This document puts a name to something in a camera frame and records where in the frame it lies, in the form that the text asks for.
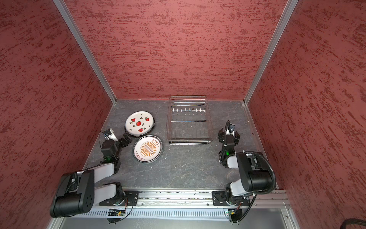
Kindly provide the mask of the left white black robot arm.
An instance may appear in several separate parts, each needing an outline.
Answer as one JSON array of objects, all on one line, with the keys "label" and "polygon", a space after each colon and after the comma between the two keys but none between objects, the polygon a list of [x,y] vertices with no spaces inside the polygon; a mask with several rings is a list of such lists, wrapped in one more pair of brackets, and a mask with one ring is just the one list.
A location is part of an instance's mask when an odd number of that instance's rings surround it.
[{"label": "left white black robot arm", "polygon": [[95,184],[118,173],[122,148],[131,142],[128,132],[117,139],[112,130],[101,132],[104,142],[100,143],[103,160],[95,167],[63,174],[50,207],[52,218],[68,218],[88,213],[95,205],[128,206],[128,197],[119,182],[100,187]]}]

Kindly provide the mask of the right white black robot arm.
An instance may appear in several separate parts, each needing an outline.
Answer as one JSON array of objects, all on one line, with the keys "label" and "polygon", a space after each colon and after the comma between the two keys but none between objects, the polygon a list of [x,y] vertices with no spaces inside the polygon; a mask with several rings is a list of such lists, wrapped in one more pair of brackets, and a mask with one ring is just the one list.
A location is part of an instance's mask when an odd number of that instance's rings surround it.
[{"label": "right white black robot arm", "polygon": [[227,169],[237,169],[239,179],[226,186],[226,200],[236,203],[241,198],[265,195],[276,188],[275,172],[267,158],[252,150],[236,151],[240,135],[231,127],[224,127],[218,132],[222,143],[219,163]]}]

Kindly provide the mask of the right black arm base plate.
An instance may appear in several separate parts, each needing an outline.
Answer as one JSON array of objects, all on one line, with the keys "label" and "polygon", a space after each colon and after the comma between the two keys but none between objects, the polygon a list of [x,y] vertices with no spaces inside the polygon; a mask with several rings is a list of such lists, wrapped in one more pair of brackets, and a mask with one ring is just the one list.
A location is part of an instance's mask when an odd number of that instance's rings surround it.
[{"label": "right black arm base plate", "polygon": [[212,199],[214,206],[231,206],[231,207],[238,207],[238,206],[249,206],[250,199],[248,197],[243,196],[230,196],[225,191],[213,191],[212,192]]}]

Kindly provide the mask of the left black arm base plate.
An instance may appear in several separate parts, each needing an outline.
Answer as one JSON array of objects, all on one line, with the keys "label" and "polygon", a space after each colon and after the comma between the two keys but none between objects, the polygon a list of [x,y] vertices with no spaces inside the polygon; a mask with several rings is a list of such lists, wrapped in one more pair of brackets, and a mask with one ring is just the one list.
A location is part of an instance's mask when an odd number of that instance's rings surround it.
[{"label": "left black arm base plate", "polygon": [[121,195],[115,195],[113,198],[100,202],[99,206],[112,206],[112,207],[123,207],[123,206],[136,206],[140,192],[137,190],[127,190]]}]

